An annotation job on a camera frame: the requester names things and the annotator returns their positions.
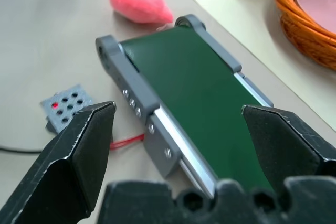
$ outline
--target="pink plate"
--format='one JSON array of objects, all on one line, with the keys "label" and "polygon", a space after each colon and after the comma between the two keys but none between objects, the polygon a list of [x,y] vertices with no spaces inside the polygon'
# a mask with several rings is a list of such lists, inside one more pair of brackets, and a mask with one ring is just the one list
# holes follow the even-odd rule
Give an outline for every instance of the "pink plate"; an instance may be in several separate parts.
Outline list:
[{"label": "pink plate", "polygon": [[297,0],[317,24],[336,34],[336,0]]}]

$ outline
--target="black cable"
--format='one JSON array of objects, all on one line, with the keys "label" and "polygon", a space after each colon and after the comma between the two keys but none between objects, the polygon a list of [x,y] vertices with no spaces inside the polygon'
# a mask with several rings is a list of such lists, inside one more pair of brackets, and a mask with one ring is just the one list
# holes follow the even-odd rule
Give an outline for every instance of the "black cable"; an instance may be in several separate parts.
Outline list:
[{"label": "black cable", "polygon": [[14,154],[32,154],[37,155],[42,152],[42,150],[20,150],[20,149],[13,149],[4,146],[0,146],[0,152],[9,152]]}]

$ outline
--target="orange wicker basket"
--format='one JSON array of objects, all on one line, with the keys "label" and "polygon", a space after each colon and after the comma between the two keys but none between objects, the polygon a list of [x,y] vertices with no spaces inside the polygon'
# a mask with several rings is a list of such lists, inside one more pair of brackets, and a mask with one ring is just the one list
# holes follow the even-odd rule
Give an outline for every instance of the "orange wicker basket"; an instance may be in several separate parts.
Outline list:
[{"label": "orange wicker basket", "polygon": [[314,22],[297,5],[296,0],[276,0],[276,2],[282,11],[280,22],[287,38],[304,55],[336,70],[336,34]]}]

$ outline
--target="green conveyor belt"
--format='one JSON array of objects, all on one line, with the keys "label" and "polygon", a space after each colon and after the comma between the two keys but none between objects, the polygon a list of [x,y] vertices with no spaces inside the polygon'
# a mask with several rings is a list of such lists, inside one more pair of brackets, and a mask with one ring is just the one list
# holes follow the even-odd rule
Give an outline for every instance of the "green conveyor belt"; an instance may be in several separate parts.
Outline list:
[{"label": "green conveyor belt", "polygon": [[259,103],[194,30],[175,27],[122,46],[219,178],[271,188],[241,114],[243,104]]}]

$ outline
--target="red wire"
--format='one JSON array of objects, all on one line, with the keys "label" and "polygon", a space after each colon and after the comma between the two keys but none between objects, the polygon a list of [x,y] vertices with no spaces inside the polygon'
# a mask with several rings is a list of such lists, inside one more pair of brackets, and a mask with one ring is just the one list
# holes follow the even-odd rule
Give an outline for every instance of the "red wire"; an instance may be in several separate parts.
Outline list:
[{"label": "red wire", "polygon": [[138,136],[135,136],[135,137],[123,140],[123,141],[111,143],[110,150],[115,150],[115,149],[130,145],[130,144],[133,144],[135,142],[142,141],[144,136],[145,134],[141,134],[141,135],[138,135]]}]

